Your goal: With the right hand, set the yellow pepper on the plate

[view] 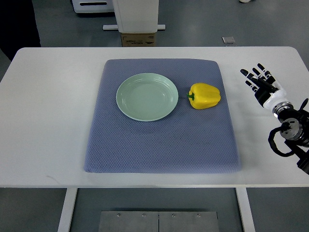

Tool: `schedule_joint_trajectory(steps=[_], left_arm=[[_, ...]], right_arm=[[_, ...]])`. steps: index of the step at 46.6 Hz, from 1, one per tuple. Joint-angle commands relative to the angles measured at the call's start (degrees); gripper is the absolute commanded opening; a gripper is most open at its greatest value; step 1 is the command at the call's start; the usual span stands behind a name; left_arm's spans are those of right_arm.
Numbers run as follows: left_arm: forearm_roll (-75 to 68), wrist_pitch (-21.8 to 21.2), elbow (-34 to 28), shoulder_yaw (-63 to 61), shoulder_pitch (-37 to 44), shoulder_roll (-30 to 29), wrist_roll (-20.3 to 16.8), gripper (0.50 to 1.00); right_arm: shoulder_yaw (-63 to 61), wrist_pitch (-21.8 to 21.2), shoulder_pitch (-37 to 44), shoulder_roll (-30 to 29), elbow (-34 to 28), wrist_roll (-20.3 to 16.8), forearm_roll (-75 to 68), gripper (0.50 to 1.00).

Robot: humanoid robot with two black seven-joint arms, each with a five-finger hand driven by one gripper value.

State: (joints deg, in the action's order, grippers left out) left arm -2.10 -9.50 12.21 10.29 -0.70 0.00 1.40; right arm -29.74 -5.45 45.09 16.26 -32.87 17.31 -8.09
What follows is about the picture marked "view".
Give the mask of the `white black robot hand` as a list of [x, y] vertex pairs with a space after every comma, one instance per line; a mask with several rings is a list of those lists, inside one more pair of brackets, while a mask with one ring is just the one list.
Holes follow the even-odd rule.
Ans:
[[240, 72], [247, 78], [245, 83], [254, 92], [258, 103], [265, 109], [274, 110], [276, 105], [288, 102], [286, 91], [271, 72], [260, 63], [257, 67], [259, 70], [253, 68], [253, 73], [245, 69], [241, 69]]

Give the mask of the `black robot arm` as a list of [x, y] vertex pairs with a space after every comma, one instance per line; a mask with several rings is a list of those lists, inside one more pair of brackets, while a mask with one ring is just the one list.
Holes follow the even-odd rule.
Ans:
[[[270, 148], [281, 157], [296, 155], [299, 158], [297, 166], [305, 173], [309, 173], [309, 152], [302, 147], [309, 146], [309, 113], [304, 110], [309, 102], [306, 98], [299, 110], [295, 110], [293, 105], [283, 102], [275, 106], [274, 114], [278, 117], [281, 126], [271, 130], [268, 136]], [[287, 153], [281, 152], [275, 143], [275, 135], [279, 133], [285, 139], [284, 143], [290, 148]]]

